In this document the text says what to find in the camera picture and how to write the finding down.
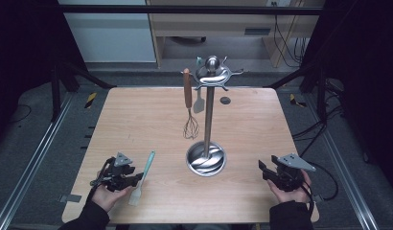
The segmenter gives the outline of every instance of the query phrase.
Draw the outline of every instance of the black sleeve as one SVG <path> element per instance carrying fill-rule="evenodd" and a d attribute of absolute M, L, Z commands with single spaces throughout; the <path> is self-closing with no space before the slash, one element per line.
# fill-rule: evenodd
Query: black sleeve
<path fill-rule="evenodd" d="M 289 201 L 270 208 L 271 230 L 313 230 L 305 203 Z"/>
<path fill-rule="evenodd" d="M 98 204 L 90 201 L 85 204 L 78 218 L 66 222 L 58 230 L 104 230 L 108 223 L 107 212 Z"/>

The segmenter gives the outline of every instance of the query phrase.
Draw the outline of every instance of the white panel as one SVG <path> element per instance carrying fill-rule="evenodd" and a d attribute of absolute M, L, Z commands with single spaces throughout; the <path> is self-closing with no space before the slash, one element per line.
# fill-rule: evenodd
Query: white panel
<path fill-rule="evenodd" d="M 144 0 L 58 0 L 60 4 L 146 5 Z M 66 13 L 85 62 L 155 62 L 145 13 Z"/>

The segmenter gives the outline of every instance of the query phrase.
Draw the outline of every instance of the round metal base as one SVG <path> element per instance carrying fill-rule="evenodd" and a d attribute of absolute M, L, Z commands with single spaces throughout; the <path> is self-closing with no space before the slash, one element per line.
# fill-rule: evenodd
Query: round metal base
<path fill-rule="evenodd" d="M 186 163 L 190 170 L 201 176 L 213 176 L 223 170 L 226 153 L 217 143 L 211 142 L 208 157 L 203 157 L 204 142 L 196 142 L 187 151 Z"/>

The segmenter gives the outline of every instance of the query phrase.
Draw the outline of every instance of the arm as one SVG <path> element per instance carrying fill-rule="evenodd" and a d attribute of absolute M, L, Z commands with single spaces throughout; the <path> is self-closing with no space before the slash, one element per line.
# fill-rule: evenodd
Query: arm
<path fill-rule="evenodd" d="M 309 189 L 311 180 L 305 171 L 302 171 L 306 183 L 305 189 Z M 311 213 L 308 211 L 308 195 L 302 188 L 292 192 L 281 191 L 271 181 L 267 181 L 270 190 L 277 196 L 279 204 L 270 209 L 270 228 L 272 230 L 312 230 Z"/>
<path fill-rule="evenodd" d="M 96 190 L 92 200 L 87 202 L 82 209 L 80 216 L 64 225 L 59 230 L 80 229 L 97 230 L 105 229 L 109 223 L 107 214 L 121 197 L 125 196 L 130 187 L 120 192 L 112 193 L 104 185 Z"/>

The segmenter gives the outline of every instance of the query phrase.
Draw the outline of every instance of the wooden handle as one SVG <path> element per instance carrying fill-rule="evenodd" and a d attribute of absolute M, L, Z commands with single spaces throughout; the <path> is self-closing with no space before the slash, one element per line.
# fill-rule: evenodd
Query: wooden handle
<path fill-rule="evenodd" d="M 191 108 L 193 105 L 193 93 L 191 91 L 191 79 L 190 70 L 184 69 L 184 96 L 185 96 L 185 106 Z"/>

